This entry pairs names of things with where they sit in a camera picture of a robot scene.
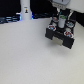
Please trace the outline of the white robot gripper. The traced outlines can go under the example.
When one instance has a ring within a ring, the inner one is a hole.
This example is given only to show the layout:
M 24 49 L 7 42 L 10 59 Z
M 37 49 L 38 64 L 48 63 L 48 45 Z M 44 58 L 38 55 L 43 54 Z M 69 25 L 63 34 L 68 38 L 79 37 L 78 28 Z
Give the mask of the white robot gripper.
M 56 13 L 53 16 L 53 21 L 55 23 L 59 22 L 60 11 L 70 11 L 69 15 L 67 16 L 66 21 L 70 20 L 73 12 L 75 11 L 75 2 L 74 0 L 50 0 L 52 6 L 56 8 Z

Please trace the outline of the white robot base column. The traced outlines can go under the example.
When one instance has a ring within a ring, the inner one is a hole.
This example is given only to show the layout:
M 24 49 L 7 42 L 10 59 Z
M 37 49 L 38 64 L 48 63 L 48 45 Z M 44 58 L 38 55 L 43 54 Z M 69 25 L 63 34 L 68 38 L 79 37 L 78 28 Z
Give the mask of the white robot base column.
M 32 12 L 30 9 L 30 0 L 20 0 L 21 2 L 21 19 L 31 20 Z

